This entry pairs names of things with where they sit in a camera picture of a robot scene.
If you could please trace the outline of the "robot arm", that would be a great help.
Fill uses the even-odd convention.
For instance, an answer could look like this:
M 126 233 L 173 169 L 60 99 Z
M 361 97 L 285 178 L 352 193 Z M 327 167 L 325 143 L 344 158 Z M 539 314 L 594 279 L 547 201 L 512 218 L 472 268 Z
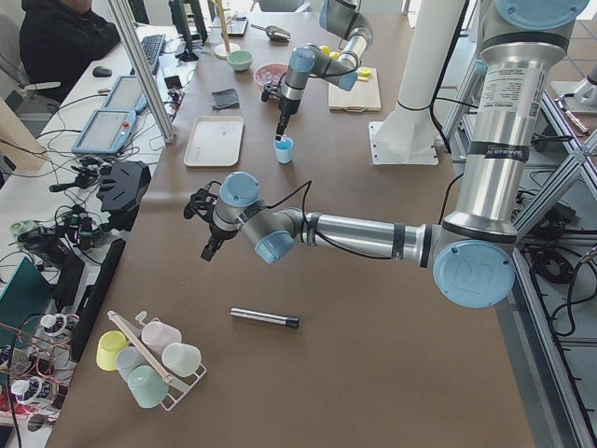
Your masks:
M 377 164 L 412 166 L 397 198 L 406 209 L 433 193 L 423 166 L 436 161 L 433 103 L 464 14 L 461 1 L 428 1 L 415 31 L 396 109 L 369 136 Z M 373 260 L 409 260 L 430 269 L 438 290 L 469 308 L 492 306 L 513 287 L 518 231 L 514 199 L 528 161 L 549 70 L 566 54 L 582 1 L 489 1 L 481 11 L 479 55 L 486 69 L 456 208 L 436 224 L 409 226 L 267 203 L 247 172 L 228 175 L 219 192 L 201 191 L 210 260 L 243 235 L 273 264 L 296 244 Z
M 325 1 L 319 23 L 347 44 L 336 59 L 314 44 L 293 49 L 277 91 L 281 112 L 275 131 L 277 141 L 285 134 L 290 117 L 298 112 L 309 78 L 320 77 L 344 91 L 350 91 L 357 81 L 356 70 L 361 65 L 362 55 L 373 42 L 371 25 L 356 1 Z

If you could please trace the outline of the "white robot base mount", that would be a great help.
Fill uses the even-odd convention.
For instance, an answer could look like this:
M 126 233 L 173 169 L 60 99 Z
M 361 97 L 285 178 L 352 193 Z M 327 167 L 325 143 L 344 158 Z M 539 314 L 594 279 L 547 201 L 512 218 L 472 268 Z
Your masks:
M 460 34 L 464 1 L 421 3 L 406 60 L 396 108 L 384 121 L 372 121 L 369 141 L 376 165 L 436 165 L 437 130 L 430 118 L 436 88 L 441 85 L 451 42 Z

